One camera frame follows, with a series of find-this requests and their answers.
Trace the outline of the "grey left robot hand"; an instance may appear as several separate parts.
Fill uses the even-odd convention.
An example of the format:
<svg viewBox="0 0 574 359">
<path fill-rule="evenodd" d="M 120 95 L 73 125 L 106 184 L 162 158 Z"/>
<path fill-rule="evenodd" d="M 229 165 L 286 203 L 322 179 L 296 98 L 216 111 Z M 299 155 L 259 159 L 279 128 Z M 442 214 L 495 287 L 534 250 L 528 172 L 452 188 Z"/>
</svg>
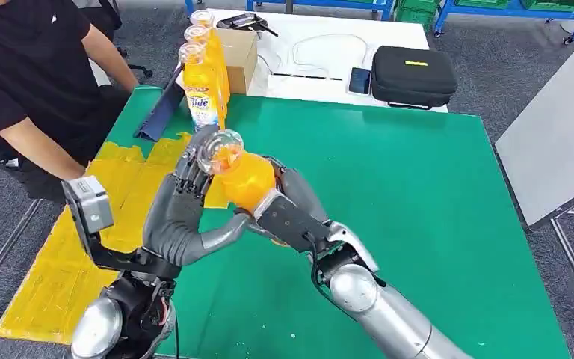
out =
<svg viewBox="0 0 574 359">
<path fill-rule="evenodd" d="M 237 213 L 222 227 L 199 231 L 213 176 L 200 167 L 198 151 L 216 132 L 216 125 L 208 125 L 191 136 L 174 171 L 164 177 L 143 227 L 143 246 L 178 267 L 236 242 L 252 222 L 249 214 Z"/>
</svg>

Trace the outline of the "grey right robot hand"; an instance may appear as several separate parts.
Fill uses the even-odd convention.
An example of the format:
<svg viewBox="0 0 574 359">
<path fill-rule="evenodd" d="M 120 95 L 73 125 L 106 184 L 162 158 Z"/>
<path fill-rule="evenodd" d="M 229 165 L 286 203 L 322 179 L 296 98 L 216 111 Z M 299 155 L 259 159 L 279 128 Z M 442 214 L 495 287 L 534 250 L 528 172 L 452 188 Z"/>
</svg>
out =
<svg viewBox="0 0 574 359">
<path fill-rule="evenodd" d="M 283 242 L 299 252 L 329 247 L 330 219 L 310 184 L 295 168 L 271 156 L 247 154 L 251 174 L 235 201 L 230 221 L 236 237 L 245 230 Z"/>
</svg>

